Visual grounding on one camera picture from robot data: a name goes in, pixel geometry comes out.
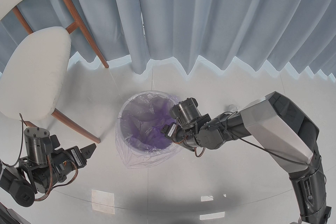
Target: chair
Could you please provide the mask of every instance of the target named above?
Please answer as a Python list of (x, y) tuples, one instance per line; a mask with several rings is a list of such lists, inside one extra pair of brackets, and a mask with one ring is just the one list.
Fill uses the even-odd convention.
[(52, 115), (57, 120), (96, 143), (100, 139), (70, 120), (56, 109), (62, 83), (68, 67), (70, 33), (80, 28), (103, 63), (104, 59), (94, 39), (79, 16), (71, 0), (63, 0), (74, 22), (66, 29), (55, 26), (33, 32), (17, 8), (22, 0), (0, 0), (0, 20), (11, 10), (28, 32), (9, 59), (0, 78), (0, 111), (7, 117), (20, 120), (19, 113), (29, 127), (31, 121)]

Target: purple plastic bag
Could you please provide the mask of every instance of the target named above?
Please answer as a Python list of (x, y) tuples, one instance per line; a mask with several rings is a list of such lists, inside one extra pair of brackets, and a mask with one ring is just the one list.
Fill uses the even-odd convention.
[(180, 151), (165, 138), (162, 127), (175, 121), (169, 110), (180, 98), (164, 92), (146, 91), (123, 105), (117, 120), (115, 143), (128, 168), (152, 167)]

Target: gray-blue curtain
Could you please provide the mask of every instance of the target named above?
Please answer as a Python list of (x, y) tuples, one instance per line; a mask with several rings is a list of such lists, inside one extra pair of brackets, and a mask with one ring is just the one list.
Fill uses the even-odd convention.
[[(258, 70), (268, 60), (336, 75), (336, 0), (73, 0), (107, 60), (131, 55), (142, 73), (150, 58), (174, 56), (187, 73), (198, 55), (224, 70), (237, 56)], [(34, 31), (72, 18), (62, 0), (24, 0)], [(0, 71), (27, 35), (13, 12), (0, 23)], [(77, 29), (72, 54), (95, 54)]]

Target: label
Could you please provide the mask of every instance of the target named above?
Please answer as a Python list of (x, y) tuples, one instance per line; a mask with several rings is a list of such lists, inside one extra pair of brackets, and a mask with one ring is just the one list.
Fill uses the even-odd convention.
[(310, 183), (310, 179), (307, 178), (304, 182), (304, 189), (306, 191), (306, 197), (307, 197), (307, 205), (310, 205), (311, 207), (314, 206), (314, 196), (312, 191), (312, 184)]
[(171, 127), (169, 133), (167, 134), (169, 137), (171, 137), (176, 129), (176, 124), (173, 123), (173, 126)]
[(75, 158), (75, 160), (76, 160), (78, 166), (82, 166), (82, 163), (81, 163), (81, 161), (79, 160), (79, 158), (78, 158), (78, 156), (77, 156), (77, 154), (76, 154), (76, 151), (75, 151), (74, 149), (72, 149), (72, 150), (71, 150), (71, 153), (72, 153), (73, 157)]

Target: floor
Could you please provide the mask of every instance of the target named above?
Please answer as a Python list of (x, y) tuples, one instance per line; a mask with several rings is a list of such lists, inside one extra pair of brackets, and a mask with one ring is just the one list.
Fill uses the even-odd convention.
[[(75, 182), (53, 190), (47, 200), (30, 208), (19, 207), (0, 189), (1, 202), (32, 224), (46, 223), (46, 219), (50, 224), (289, 224), (298, 220), (288, 174), (268, 154), (241, 141), (206, 150), (202, 158), (181, 150), (158, 166), (127, 169), (116, 150), (116, 118), (129, 97), (151, 89), (182, 99), (195, 97), (200, 112), (211, 117), (229, 105), (243, 108), (273, 91), (285, 94), (320, 128), (327, 204), (336, 206), (334, 77), (321, 71), (313, 75), (309, 69), (298, 75), (290, 64), (277, 72), (268, 62), (254, 72), (237, 58), (220, 71), (199, 57), (190, 75), (174, 59), (151, 60), (142, 75), (132, 72), (127, 57), (110, 65), (105, 69), (99, 61), (88, 64), (72, 57), (57, 103), (57, 109), (101, 138)], [(35, 124), (57, 134), (65, 149), (90, 144), (52, 117)], [(0, 114), (0, 126), (0, 155), (11, 163), (19, 151), (21, 125)], [(248, 140), (257, 143), (253, 137)], [(101, 204), (92, 203), (92, 190), (113, 195)]]

